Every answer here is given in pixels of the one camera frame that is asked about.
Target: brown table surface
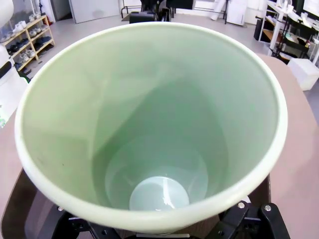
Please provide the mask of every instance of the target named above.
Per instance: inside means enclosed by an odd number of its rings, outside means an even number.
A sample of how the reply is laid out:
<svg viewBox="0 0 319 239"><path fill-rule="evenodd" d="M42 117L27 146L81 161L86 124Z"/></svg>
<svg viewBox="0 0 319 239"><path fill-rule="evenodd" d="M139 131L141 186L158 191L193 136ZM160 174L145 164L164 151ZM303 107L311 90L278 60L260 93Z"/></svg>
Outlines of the brown table surface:
<svg viewBox="0 0 319 239"><path fill-rule="evenodd" d="M264 55L260 57L274 72L284 91L289 117L284 150L270 173L272 202L279 207L292 239L319 238L318 126L289 68L278 59ZM14 116L0 130L1 218L22 169L15 148L13 127Z"/></svg>

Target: light green bucket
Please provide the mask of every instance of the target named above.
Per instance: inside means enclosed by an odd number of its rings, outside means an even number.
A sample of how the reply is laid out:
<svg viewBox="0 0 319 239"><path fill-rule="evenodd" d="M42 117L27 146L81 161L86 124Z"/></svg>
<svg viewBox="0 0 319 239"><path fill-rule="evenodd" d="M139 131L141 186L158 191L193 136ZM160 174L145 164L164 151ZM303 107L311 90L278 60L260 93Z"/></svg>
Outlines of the light green bucket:
<svg viewBox="0 0 319 239"><path fill-rule="evenodd" d="M263 61L220 33L138 23L86 37L31 81L16 115L23 167L84 219L164 233L220 213L269 174L287 131Z"/></svg>

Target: shoe rack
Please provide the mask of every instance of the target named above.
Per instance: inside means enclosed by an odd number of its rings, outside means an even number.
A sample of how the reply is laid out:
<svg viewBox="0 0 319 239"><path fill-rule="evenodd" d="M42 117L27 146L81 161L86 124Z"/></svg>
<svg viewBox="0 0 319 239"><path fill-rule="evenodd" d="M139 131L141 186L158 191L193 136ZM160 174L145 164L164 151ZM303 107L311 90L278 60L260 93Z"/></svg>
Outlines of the shoe rack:
<svg viewBox="0 0 319 239"><path fill-rule="evenodd" d="M42 22L44 20L44 23L48 26L45 30L41 31L40 33L38 33L36 36L31 37L29 34L29 31L35 27L37 24L39 25L39 27L42 25ZM43 44L43 46L41 46L41 48L39 48L38 50L35 50L34 48L34 43L36 41L37 38L39 37L43 37L45 36L45 33L49 33L51 39L47 42L45 42ZM39 19L36 19L32 22L27 23L26 28L24 28L21 32L17 33L14 37L10 38L8 41L2 43L4 46L9 45L13 40L22 40L23 39L23 35L26 35L27 39L29 40L29 42L27 44L25 44L24 46L22 46L17 52L15 52L11 57L14 58L16 56L19 55L19 53L22 53L24 50L27 50L28 48L31 47L31 49L35 52L35 56L30 57L28 61L22 63L22 66L19 67L18 71L21 71L28 63L30 63L34 58L39 61L39 53L49 44L52 44L53 46L55 46L55 42L53 39L53 35L50 29L50 25L48 22L48 18L46 17L46 15L41 16Z"/></svg>

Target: screw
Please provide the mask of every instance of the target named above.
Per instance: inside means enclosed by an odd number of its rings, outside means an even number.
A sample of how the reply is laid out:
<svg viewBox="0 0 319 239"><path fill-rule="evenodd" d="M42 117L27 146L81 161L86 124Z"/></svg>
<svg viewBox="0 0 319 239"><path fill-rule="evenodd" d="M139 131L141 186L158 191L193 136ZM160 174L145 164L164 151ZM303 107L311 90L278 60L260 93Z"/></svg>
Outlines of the screw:
<svg viewBox="0 0 319 239"><path fill-rule="evenodd" d="M244 208L244 207L245 207L245 204L239 203L237 206L238 206L239 208Z"/></svg>
<svg viewBox="0 0 319 239"><path fill-rule="evenodd" d="M269 211L271 210L271 207L270 207L269 205L266 205L266 206L265 206L265 210L266 210L267 212L269 212Z"/></svg>

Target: bucket bottom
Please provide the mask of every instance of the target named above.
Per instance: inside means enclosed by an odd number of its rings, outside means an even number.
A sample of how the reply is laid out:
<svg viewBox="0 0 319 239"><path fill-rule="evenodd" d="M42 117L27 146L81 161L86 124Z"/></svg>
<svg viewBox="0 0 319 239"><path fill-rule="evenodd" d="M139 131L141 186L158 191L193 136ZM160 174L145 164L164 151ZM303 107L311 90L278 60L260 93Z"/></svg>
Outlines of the bucket bottom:
<svg viewBox="0 0 319 239"><path fill-rule="evenodd" d="M177 181L155 176L140 182L130 197L132 211L168 211L189 205L187 191Z"/></svg>

